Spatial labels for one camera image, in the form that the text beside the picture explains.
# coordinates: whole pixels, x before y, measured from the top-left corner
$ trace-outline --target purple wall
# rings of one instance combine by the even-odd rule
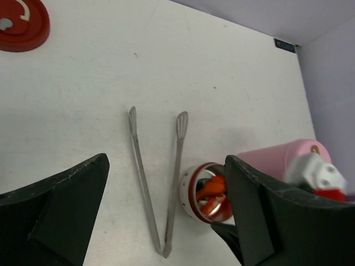
[[[355,191],[355,17],[298,50],[317,140]]]
[[[304,45],[355,15],[355,0],[173,0]]]

